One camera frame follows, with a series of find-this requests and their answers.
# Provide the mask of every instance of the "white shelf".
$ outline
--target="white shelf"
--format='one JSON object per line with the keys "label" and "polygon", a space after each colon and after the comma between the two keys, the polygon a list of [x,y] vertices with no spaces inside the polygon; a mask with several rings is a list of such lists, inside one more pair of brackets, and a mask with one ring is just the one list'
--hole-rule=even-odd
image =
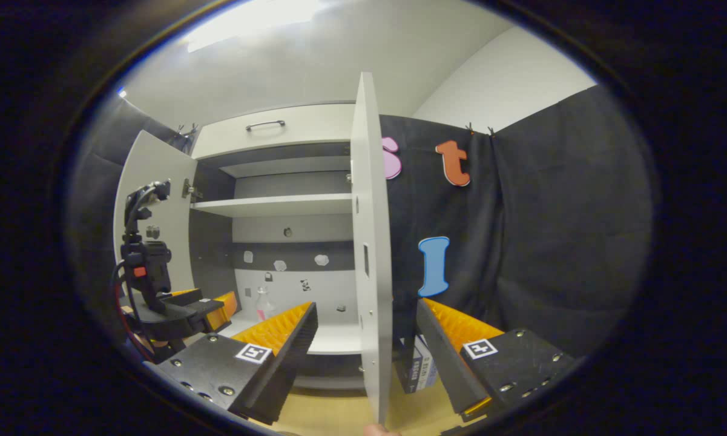
{"label": "white shelf", "polygon": [[[220,336],[232,337],[258,321],[231,318],[231,325],[222,329]],[[308,354],[360,354],[361,328],[358,325],[319,325]]]}
{"label": "white shelf", "polygon": [[257,197],[197,202],[192,209],[232,218],[352,213],[352,194]]}

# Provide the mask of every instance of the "drawer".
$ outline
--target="drawer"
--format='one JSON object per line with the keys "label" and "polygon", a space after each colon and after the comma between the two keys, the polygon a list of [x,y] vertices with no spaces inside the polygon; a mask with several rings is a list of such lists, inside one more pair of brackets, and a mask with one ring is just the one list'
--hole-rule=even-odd
{"label": "drawer", "polygon": [[[259,111],[214,122],[202,127],[191,157],[203,159],[236,151],[291,144],[343,142],[350,140],[354,104],[306,105]],[[281,126],[260,124],[283,121]]]}

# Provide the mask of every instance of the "bottle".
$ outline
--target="bottle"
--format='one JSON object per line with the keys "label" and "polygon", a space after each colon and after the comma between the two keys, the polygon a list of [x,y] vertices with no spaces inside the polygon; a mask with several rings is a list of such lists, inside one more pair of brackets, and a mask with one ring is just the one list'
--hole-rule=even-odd
{"label": "bottle", "polygon": [[258,312],[258,320],[266,321],[275,315],[275,306],[269,299],[269,291],[265,286],[258,287],[258,300],[255,301],[255,311]]}

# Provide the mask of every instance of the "hand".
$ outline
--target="hand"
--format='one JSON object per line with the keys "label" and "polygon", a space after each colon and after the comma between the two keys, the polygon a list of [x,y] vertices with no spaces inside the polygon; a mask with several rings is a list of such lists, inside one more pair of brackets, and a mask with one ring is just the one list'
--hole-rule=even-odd
{"label": "hand", "polygon": [[401,434],[388,431],[381,424],[369,424],[363,428],[363,436],[401,436]]}

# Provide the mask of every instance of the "metal handle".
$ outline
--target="metal handle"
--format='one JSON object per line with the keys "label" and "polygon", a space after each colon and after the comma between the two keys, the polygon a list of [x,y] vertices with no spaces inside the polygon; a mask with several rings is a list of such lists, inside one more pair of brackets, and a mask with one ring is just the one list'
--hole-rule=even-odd
{"label": "metal handle", "polygon": [[285,121],[282,121],[282,119],[277,119],[277,121],[264,121],[258,122],[257,124],[250,124],[249,126],[245,126],[245,130],[250,132],[250,129],[252,127],[263,126],[264,124],[280,124],[280,126],[285,127]]}

